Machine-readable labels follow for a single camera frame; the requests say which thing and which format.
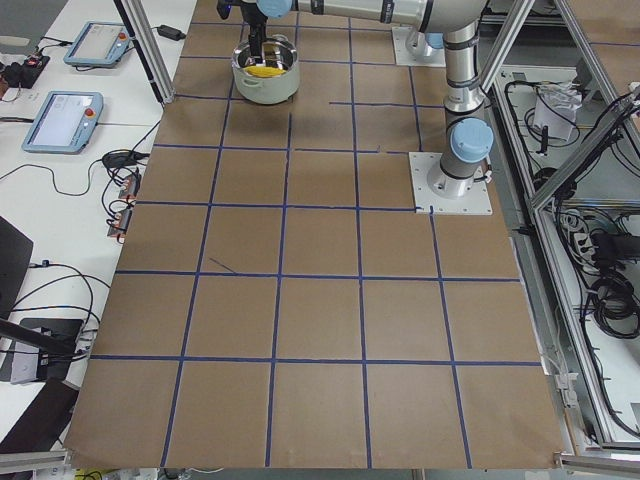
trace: wire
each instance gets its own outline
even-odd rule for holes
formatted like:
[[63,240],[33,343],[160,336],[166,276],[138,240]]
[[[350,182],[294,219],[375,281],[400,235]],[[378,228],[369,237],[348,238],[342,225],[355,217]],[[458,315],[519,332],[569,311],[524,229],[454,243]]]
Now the wire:
[[77,305],[44,305],[44,306],[41,306],[41,307],[12,308],[10,311],[2,312],[2,313],[35,312],[35,311],[38,311],[38,310],[58,310],[58,309],[60,309],[60,310],[64,310],[64,309],[80,310],[82,312],[87,313],[90,317],[95,318],[96,322],[100,323],[100,317],[98,317],[98,315],[93,313],[88,308],[79,307]]
[[[48,38],[48,37],[42,37],[42,39],[52,40],[51,38]],[[73,44],[73,42],[68,42],[66,40],[60,40],[58,43],[52,43],[50,45],[45,45],[44,47],[36,47],[35,55],[38,55],[38,56],[42,55],[42,52],[44,52],[45,48],[68,47],[71,44]]]
[[[129,48],[127,48],[123,53],[122,56],[120,58],[123,58],[127,53],[129,53],[131,50],[134,50],[135,47],[130,46]],[[77,72],[88,72],[90,70],[99,70],[99,69],[103,69],[103,68],[111,68],[111,67],[103,67],[100,65],[96,65],[93,67],[81,67],[81,66],[75,66],[73,67]]]
[[54,38],[54,37],[40,37],[40,40],[51,40],[53,42],[58,42],[58,43],[68,43],[69,45],[73,43],[73,42],[70,42],[69,40],[60,40],[59,38]]
[[23,117],[0,117],[0,122],[8,122],[8,123],[33,123],[33,118],[23,118]]
[[513,121],[513,125],[516,129],[516,133],[518,134],[518,139],[520,140],[520,144],[522,146],[522,149],[525,153],[526,159],[527,159],[527,167],[529,170],[529,175],[531,176],[531,178],[534,177],[534,172],[533,172],[533,166],[535,166],[538,170],[542,170],[542,166],[537,162],[537,160],[535,158],[533,158],[533,155],[531,155],[531,152],[529,151],[529,147],[527,146],[527,142],[524,139],[524,135],[522,135],[522,131],[520,130],[520,123],[518,121],[518,114],[516,113],[516,109],[513,106],[513,102],[511,101],[511,87],[516,86],[521,84],[521,82],[519,80],[514,80],[512,82],[509,82],[505,85],[504,87],[504,94],[505,94],[505,98],[507,100],[507,106],[509,108],[509,113],[511,114],[511,119]]
[[4,180],[5,178],[9,177],[10,175],[13,175],[14,173],[16,173],[19,170],[22,170],[23,168],[39,168],[41,170],[47,170],[49,173],[51,173],[51,181],[53,183],[53,189],[56,191],[56,193],[60,194],[60,195],[65,195],[68,197],[82,197],[83,195],[86,195],[87,193],[89,193],[89,190],[91,190],[91,179],[93,177],[92,174],[92,167],[98,163],[100,163],[101,160],[94,160],[93,162],[91,162],[91,164],[89,165],[89,167],[87,168],[87,187],[81,191],[81,192],[64,192],[62,190],[60,190],[58,188],[58,184],[56,183],[56,174],[53,171],[53,169],[49,168],[49,167],[45,167],[44,165],[35,165],[33,163],[25,163],[24,165],[20,165],[19,167],[14,168],[13,170],[11,170],[10,172],[5,173],[4,175],[0,176],[0,181]]
[[[524,126],[527,129],[527,132],[529,133],[529,135],[538,143],[542,144],[542,135],[535,130],[535,125],[530,123],[530,121],[535,117],[535,112],[536,112],[535,107],[532,107],[529,110],[527,110],[527,112],[524,114]],[[571,145],[575,145],[576,143],[578,143],[578,140],[580,140],[580,136],[581,136],[580,127],[576,126],[576,129],[574,131],[578,132],[578,135],[576,136],[576,138],[574,138],[570,142],[567,140],[567,142],[569,143],[564,143],[562,145],[549,143],[549,147],[566,148],[566,147],[570,147]]]
[[4,103],[13,103],[15,102],[17,99],[20,98],[20,95],[22,95],[22,84],[19,83],[18,84],[18,92],[16,93],[16,96],[13,97],[11,100],[5,100],[4,96],[2,98],[0,98],[0,102],[4,102]]
[[224,468],[216,468],[215,470],[199,470],[197,468],[190,468],[189,471],[191,472],[198,472],[198,473],[218,473],[223,471]]
[[[23,352],[21,350],[0,350],[0,353],[6,353],[8,355],[42,355],[41,351],[37,352]],[[83,360],[87,358],[86,352],[80,350],[77,353],[69,354],[69,355],[60,355],[55,353],[47,353],[47,358],[50,359],[50,363],[61,363],[61,362],[77,362],[78,360]]]
[[152,133],[156,128],[158,128],[158,125],[160,125],[160,120],[158,120],[158,121],[155,123],[155,125],[153,125],[153,127],[151,127],[147,133],[145,133],[144,137],[142,137],[140,140],[138,140],[138,143],[136,143],[136,144],[133,146],[133,148],[131,149],[131,151],[135,151],[135,149],[136,149],[136,148],[138,148],[138,147],[140,146],[140,144],[141,144],[142,142],[144,142],[144,141],[147,139],[147,137],[148,137],[149,135],[151,135],[151,133]]
[[[588,321],[587,317],[589,315],[592,315],[598,328],[605,334],[621,339],[637,338],[640,335],[640,306],[638,305],[637,298],[635,298],[635,296],[633,295],[633,291],[626,285],[628,283],[626,279],[615,270],[600,271],[599,278],[591,284],[586,281],[584,277],[584,269],[577,266],[579,265],[579,262],[575,261],[574,255],[569,249],[568,239],[564,233],[564,229],[561,226],[561,215],[571,215],[573,217],[580,218],[580,222],[582,224],[581,228],[586,228],[589,234],[593,230],[588,229],[588,224],[583,216],[562,211],[562,196],[556,196],[555,201],[556,205],[554,223],[556,224],[561,244],[565,248],[565,251],[571,263],[574,265],[574,273],[576,275],[576,278],[578,278],[579,283],[583,285],[583,288],[580,289],[580,309],[578,312],[579,322],[582,330],[582,335],[589,352],[590,361],[597,373],[598,386],[602,393],[605,406],[611,419],[614,421],[614,423],[616,423],[616,425],[618,425],[630,435],[640,438],[640,432],[628,426],[620,418],[618,412],[613,407],[607,391],[605,377],[603,374],[603,367],[595,353],[595,348],[589,337],[586,325]],[[603,219],[610,221],[610,225],[616,231],[619,231],[619,226],[617,225],[616,219],[614,219],[605,210],[599,209],[597,207],[586,207],[581,209],[591,211],[596,213],[597,215],[600,215]],[[623,320],[634,316],[636,319],[636,326],[630,332],[620,332],[615,329],[610,323],[611,320]]]
[[106,283],[103,280],[99,279],[98,277],[94,277],[92,275],[78,275],[77,273],[73,274],[73,275],[65,275],[64,277],[59,277],[59,278],[56,278],[55,280],[51,280],[51,281],[49,281],[49,282],[47,282],[47,283],[45,283],[43,285],[40,285],[39,287],[35,288],[34,290],[31,290],[29,293],[23,295],[18,300],[16,300],[16,302],[13,304],[13,308],[17,307],[19,304],[21,304],[24,300],[26,300],[30,296],[38,293],[40,290],[44,290],[45,288],[47,288],[47,287],[49,287],[49,286],[51,286],[51,285],[53,285],[55,283],[62,282],[64,280],[68,280],[70,278],[79,278],[79,277],[83,277],[83,278],[91,279],[91,280],[97,280],[100,283],[102,283],[105,287],[111,288],[111,286],[108,283]]

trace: black monitor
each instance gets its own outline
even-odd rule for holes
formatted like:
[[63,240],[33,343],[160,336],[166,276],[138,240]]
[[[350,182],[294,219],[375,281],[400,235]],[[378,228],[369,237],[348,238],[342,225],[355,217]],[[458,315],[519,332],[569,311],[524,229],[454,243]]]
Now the black monitor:
[[[32,251],[33,242],[0,217],[0,338],[13,340],[9,350],[13,350],[18,342],[44,353],[73,355],[81,320],[26,318],[20,325],[7,320],[22,288]],[[10,378],[12,361],[13,354],[8,354],[0,367],[0,381]],[[48,369],[47,377],[64,378],[67,370],[68,363],[60,364]]]
[[0,217],[0,318],[9,318],[33,252],[33,242]]

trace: white table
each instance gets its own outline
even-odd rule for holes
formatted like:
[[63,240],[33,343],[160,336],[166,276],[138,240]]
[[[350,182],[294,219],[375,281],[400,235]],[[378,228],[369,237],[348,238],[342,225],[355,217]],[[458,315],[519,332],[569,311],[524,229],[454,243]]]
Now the white table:
[[[196,0],[143,1],[152,26],[167,24],[187,30]],[[120,21],[115,6],[105,0],[69,0],[55,20],[47,36],[73,40],[87,21]],[[158,38],[158,45],[171,76],[174,75],[184,42]],[[105,107],[100,123],[87,147],[78,155],[26,153],[20,149],[29,129],[28,124],[0,124],[0,176],[25,163],[45,165],[55,171],[58,188],[63,191],[83,191],[87,185],[87,168],[94,160],[110,150],[131,148],[162,115],[151,87],[137,58],[129,52],[114,69],[77,72],[64,64],[65,48],[49,48],[51,61],[31,90],[23,90],[13,103],[0,103],[0,116],[34,118],[51,90],[98,91],[103,94]],[[7,97],[16,93],[11,89]],[[138,151],[149,152],[155,132]],[[87,275],[110,282],[120,255],[121,246],[107,238],[107,218],[100,197],[108,181],[101,165],[93,167],[92,187],[82,197],[57,194],[49,172],[24,168],[0,181],[0,215],[11,222],[34,242],[32,261],[44,259],[72,265]],[[106,198],[117,197],[111,186]],[[30,292],[47,281],[71,274],[60,268],[30,269],[20,295]],[[106,288],[93,282],[94,312],[100,316],[107,298]],[[70,279],[48,287],[26,300],[21,307],[51,304],[87,306],[89,295],[81,279]],[[83,318],[83,312],[51,310],[14,313],[11,321],[24,317]],[[0,348],[8,342],[0,341]],[[67,379],[82,383],[86,362],[73,363]],[[0,383],[0,439],[4,438],[42,384],[15,386]]]
[[[195,0],[143,2],[152,27],[167,24],[186,32],[193,15]],[[118,12],[107,0],[69,0],[60,12],[48,37],[73,41],[87,21],[120,22]],[[173,41],[155,36],[165,65],[171,77],[178,66],[184,41]],[[41,46],[55,44],[43,40]],[[30,90],[23,90],[13,103],[0,103],[0,116],[24,116],[33,118],[38,113],[47,93],[51,90],[96,91],[102,93],[105,109],[101,123],[116,125],[153,125],[162,115],[162,107],[156,99],[144,73],[138,54],[132,50],[120,63],[110,69],[78,72],[63,62],[67,47],[51,47],[45,54],[51,57],[42,75]],[[13,98],[15,89],[7,93]]]

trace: metal bracket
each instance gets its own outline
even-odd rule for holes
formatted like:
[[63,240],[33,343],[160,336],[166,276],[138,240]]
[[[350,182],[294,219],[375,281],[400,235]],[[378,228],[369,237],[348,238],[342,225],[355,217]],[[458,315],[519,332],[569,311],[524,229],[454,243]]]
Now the metal bracket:
[[411,32],[412,27],[393,27],[393,48],[396,52],[396,65],[404,65],[409,67],[438,67],[445,66],[444,63],[444,49],[433,50],[433,55],[429,57],[415,57],[407,47],[405,43],[407,37]]
[[[474,183],[464,197],[456,200],[443,198],[431,189],[427,174],[441,156],[441,153],[433,152],[409,153],[416,213],[431,213],[433,210],[437,215],[491,215],[493,210],[485,182]],[[482,170],[478,168],[478,176],[481,175]]]

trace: grid of squares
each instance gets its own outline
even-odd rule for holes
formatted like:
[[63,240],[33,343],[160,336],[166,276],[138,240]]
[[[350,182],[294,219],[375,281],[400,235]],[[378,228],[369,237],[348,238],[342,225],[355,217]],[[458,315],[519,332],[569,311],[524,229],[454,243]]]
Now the grid of squares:
[[[252,105],[221,63],[244,27],[221,28],[214,12],[210,1],[196,8],[181,96],[166,109],[87,373],[108,383],[129,364],[160,362],[173,375],[168,418],[153,420],[165,421],[163,443],[147,463],[501,468],[504,452],[486,446],[504,429],[514,437],[505,448],[525,450],[519,468],[550,465],[557,426],[546,387],[530,388],[543,376],[499,214],[470,228],[413,213],[399,152],[442,148],[444,93],[423,92],[444,92],[441,72],[390,67],[378,24],[294,15],[274,30],[295,39],[303,85],[292,102]],[[327,38],[340,40],[313,47]],[[495,300],[480,302],[486,318],[458,308],[473,292]],[[485,350],[474,337],[486,322],[498,341]],[[137,336],[122,341],[130,328]],[[503,356],[513,332],[522,343]],[[517,410],[476,388],[496,372],[528,392],[536,446],[504,417],[497,430],[486,412],[470,418],[487,402]],[[83,390],[79,409],[98,412],[67,439],[79,451],[92,450],[83,435],[104,408],[92,395]],[[144,394],[114,395],[109,408]],[[76,463],[102,461],[94,451]]]

